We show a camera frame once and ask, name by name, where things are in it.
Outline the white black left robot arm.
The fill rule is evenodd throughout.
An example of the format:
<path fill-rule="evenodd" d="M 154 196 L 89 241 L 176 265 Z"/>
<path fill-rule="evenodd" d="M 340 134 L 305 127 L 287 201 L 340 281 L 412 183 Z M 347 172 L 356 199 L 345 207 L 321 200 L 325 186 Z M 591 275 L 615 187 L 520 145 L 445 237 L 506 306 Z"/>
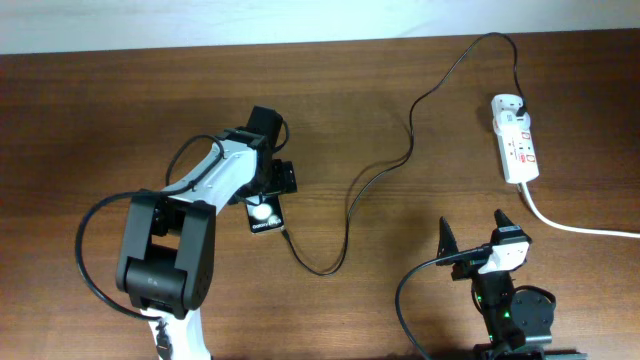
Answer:
<path fill-rule="evenodd" d="M 147 316 L 161 359 L 208 359 L 200 307 L 214 270 L 216 217 L 246 207 L 252 233 L 280 230 L 278 197 L 297 190 L 293 166 L 275 158 L 286 129 L 256 106 L 246 125 L 215 136 L 210 152 L 155 196 L 131 201 L 116 270 L 117 288 Z"/>

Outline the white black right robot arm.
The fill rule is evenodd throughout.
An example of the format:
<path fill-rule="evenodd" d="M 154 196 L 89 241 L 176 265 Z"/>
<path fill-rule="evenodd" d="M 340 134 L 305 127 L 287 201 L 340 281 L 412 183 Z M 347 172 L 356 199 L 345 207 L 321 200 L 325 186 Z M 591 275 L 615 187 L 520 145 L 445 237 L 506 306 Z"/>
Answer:
<path fill-rule="evenodd" d="M 458 249 L 445 218 L 439 219 L 437 259 L 452 268 L 454 281 L 469 280 L 476 310 L 488 333 L 477 344 L 477 359 L 586 359 L 576 350 L 547 351 L 557 306 L 555 295 L 532 285 L 515 286 L 511 273 L 522 267 L 532 239 L 501 210 L 494 212 L 496 228 L 490 240 L 473 249 Z"/>

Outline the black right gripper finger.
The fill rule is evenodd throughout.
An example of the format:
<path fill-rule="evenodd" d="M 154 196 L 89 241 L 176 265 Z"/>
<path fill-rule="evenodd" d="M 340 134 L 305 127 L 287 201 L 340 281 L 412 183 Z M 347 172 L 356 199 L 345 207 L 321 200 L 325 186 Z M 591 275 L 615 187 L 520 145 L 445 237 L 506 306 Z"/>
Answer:
<path fill-rule="evenodd" d="M 514 224 L 501 209 L 497 209 L 494 212 L 494 219 L 496 222 L 496 234 L 516 235 L 522 233 L 521 227 Z"/>
<path fill-rule="evenodd" d="M 439 219 L 439 243 L 437 248 L 438 266 L 452 265 L 459 254 L 456 239 L 444 217 Z"/>

